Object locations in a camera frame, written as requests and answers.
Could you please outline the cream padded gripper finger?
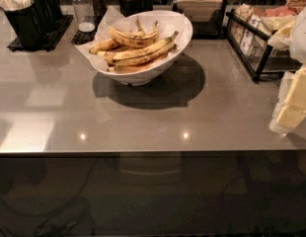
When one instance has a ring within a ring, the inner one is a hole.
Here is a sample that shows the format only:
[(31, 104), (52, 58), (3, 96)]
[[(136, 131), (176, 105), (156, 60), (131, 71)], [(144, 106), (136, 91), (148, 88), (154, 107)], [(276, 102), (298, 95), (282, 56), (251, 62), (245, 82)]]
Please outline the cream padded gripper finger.
[(272, 113), (269, 129), (286, 134), (306, 118), (306, 66), (295, 73), (285, 72), (279, 86), (278, 103)]

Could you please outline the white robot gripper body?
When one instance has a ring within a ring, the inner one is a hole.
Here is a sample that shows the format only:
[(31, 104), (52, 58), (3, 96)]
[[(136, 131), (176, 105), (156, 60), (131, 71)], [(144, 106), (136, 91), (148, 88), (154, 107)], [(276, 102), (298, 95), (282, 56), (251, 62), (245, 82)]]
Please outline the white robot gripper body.
[(268, 40), (268, 45), (288, 48), (290, 57), (306, 64), (306, 7), (298, 14), (295, 22), (282, 27)]

